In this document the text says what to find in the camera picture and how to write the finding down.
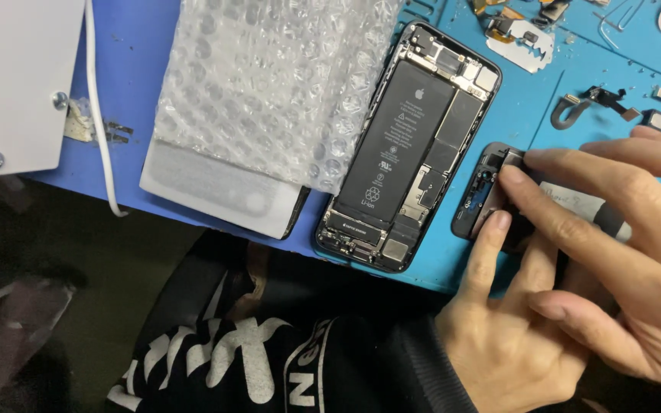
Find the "smartphone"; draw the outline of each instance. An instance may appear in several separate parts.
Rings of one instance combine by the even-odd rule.
[[[377,84],[348,174],[317,244],[372,268],[409,267],[501,85],[501,70],[413,21]]]
[[[486,146],[476,164],[451,225],[456,236],[476,239],[486,219],[495,211],[504,210],[512,215],[512,222],[502,250],[509,253],[524,252],[535,227],[509,202],[497,181],[501,169],[508,164],[522,169],[554,202],[598,226],[617,241],[626,242],[632,236],[632,228],[624,217],[605,200],[528,169],[524,164],[524,152],[501,142]]]

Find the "lithium-ion battery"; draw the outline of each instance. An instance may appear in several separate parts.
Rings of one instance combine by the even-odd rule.
[[[391,222],[453,97],[453,86],[412,63],[394,70],[338,202]]]

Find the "white cable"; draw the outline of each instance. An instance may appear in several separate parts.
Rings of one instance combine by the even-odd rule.
[[[106,180],[106,197],[114,215],[123,217],[128,214],[120,211],[116,203],[114,191],[114,174],[111,170],[109,146],[106,145],[104,121],[101,119],[101,106],[98,105],[98,88],[96,87],[96,27],[93,23],[93,0],[86,0],[86,77],[88,80],[88,95],[91,100],[91,114],[96,126],[96,139],[101,149],[101,163],[104,164],[104,179]]]

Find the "blue repair mat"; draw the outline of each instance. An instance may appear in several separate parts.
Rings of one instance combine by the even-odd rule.
[[[599,33],[599,19],[593,14],[608,13],[622,3],[615,0],[601,8],[584,0],[574,0],[555,30],[555,53],[552,63],[530,74],[486,47],[483,29],[464,0],[408,0],[399,14],[398,29],[416,19],[435,24],[455,40],[462,42],[500,66],[501,89],[472,143],[468,154],[422,240],[411,266],[404,273],[391,274],[367,268],[357,262],[339,259],[316,249],[318,255],[377,276],[392,278],[443,293],[454,293],[461,282],[472,243],[455,237],[450,224],[476,161],[483,148],[503,142],[522,150],[528,148],[578,148],[585,142],[628,137],[641,120],[626,122],[612,109],[591,105],[573,127],[557,131],[549,116],[566,93],[581,94],[593,85],[603,85],[613,92],[626,89],[621,102],[626,108],[658,109],[661,102],[651,98],[655,85],[661,86],[661,32],[657,15],[661,1],[628,0],[611,19],[619,21],[628,11],[635,17],[622,33],[611,29],[614,49]],[[528,18],[537,15],[538,2],[511,0],[508,5]],[[488,13],[496,7],[489,7]],[[501,294],[519,267],[518,257],[501,254],[493,294]]]

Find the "recycling symbol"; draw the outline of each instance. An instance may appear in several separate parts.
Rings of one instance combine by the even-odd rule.
[[[377,187],[371,187],[368,190],[366,190],[366,199],[368,199],[371,202],[374,202],[379,199],[379,188]]]

